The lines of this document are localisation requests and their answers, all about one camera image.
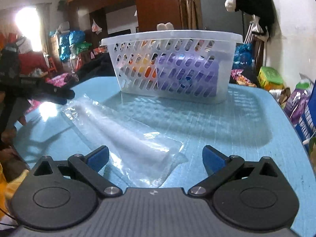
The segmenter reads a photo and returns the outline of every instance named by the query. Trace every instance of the orange object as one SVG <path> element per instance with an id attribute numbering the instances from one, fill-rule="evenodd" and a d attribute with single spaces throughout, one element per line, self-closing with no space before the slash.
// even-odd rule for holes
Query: orange object
<path id="1" fill-rule="evenodd" d="M 16 42 L 18 35 L 15 33 L 9 33 L 8 42 L 13 43 Z"/>
<path id="2" fill-rule="evenodd" d="M 55 63 L 54 63 L 54 60 L 52 57 L 48 58 L 48 64 L 49 64 L 49 68 L 48 68 L 47 72 L 50 73 L 52 71 L 55 71 L 57 73 L 57 69 L 56 69 L 56 66 L 55 66 Z"/>

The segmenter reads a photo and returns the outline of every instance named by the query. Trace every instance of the clear plastic bag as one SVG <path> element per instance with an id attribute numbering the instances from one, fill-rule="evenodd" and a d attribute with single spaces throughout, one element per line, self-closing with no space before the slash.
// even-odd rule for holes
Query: clear plastic bag
<path id="1" fill-rule="evenodd" d="M 129 186 L 157 188 L 185 157 L 183 143 L 84 96 L 65 105 L 64 114 L 93 150 L 106 145 L 112 170 Z"/>

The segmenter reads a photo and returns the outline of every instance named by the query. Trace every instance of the plastic bag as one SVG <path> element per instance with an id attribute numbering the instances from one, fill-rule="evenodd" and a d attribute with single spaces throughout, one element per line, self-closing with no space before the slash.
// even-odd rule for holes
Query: plastic bag
<path id="1" fill-rule="evenodd" d="M 293 125 L 296 125 L 303 114 L 312 93 L 314 83 L 307 76 L 300 74 L 301 80 L 295 86 L 284 108 L 285 114 Z"/>
<path id="2" fill-rule="evenodd" d="M 63 34 L 59 38 L 59 46 L 69 46 L 69 35 L 70 33 Z"/>
<path id="3" fill-rule="evenodd" d="M 252 67 L 252 45 L 241 44 L 236 47 L 233 69 L 251 69 Z"/>
<path id="4" fill-rule="evenodd" d="M 184 162 L 183 143 L 84 96 L 65 105 L 64 114 L 94 150 L 106 145 L 112 170 L 130 186 L 157 188 Z"/>
<path id="5" fill-rule="evenodd" d="M 102 32 L 102 28 L 100 28 L 96 22 L 93 20 L 93 24 L 92 24 L 92 32 L 95 32 L 97 35 L 100 34 Z"/>
<path id="6" fill-rule="evenodd" d="M 84 42 L 86 35 L 83 31 L 72 31 L 69 35 L 69 45 Z"/>

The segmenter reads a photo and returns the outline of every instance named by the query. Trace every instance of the table surface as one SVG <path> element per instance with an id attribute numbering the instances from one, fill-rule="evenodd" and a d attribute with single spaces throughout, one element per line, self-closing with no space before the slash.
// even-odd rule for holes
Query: table surface
<path id="1" fill-rule="evenodd" d="M 74 87 L 74 91 L 75 98 L 87 94 L 184 143 L 181 152 L 188 162 L 177 166 L 162 187 L 183 187 L 188 191 L 205 179 L 207 173 L 202 162 L 205 145 L 225 155 L 240 155 L 246 161 L 272 157 L 300 200 L 292 229 L 304 237 L 316 233 L 316 181 L 312 167 L 295 130 L 268 92 L 229 85 L 225 102 L 199 104 L 121 93 L 115 77 L 90 79 Z M 90 152 L 58 106 L 41 105 L 26 119 L 26 126 L 17 124 L 15 147 L 31 167 L 44 155 L 65 160 L 75 153 Z M 114 173 L 105 170 L 102 174 L 123 190 L 127 187 Z"/>

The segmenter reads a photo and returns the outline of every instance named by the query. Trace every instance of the white object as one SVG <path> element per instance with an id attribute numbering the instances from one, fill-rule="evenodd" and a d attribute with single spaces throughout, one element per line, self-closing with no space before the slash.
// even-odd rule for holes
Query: white object
<path id="1" fill-rule="evenodd" d="M 201 30 L 102 39 L 122 92 L 202 103 L 225 100 L 236 43 L 241 35 Z"/>
<path id="2" fill-rule="evenodd" d="M 96 22 L 93 20 L 93 24 L 92 24 L 92 32 L 95 32 L 97 35 L 100 34 L 102 32 L 102 28 L 100 28 Z"/>
<path id="3" fill-rule="evenodd" d="M 111 169 L 128 185 L 158 188 L 183 161 L 183 143 L 98 102 L 82 97 L 63 109 L 92 150 L 106 144 Z"/>
<path id="4" fill-rule="evenodd" d="M 65 21 L 65 22 L 61 23 L 59 25 L 59 28 L 58 28 L 58 30 L 60 30 L 60 31 L 66 31 L 66 30 L 69 30 L 69 29 L 70 29 L 69 21 Z"/>

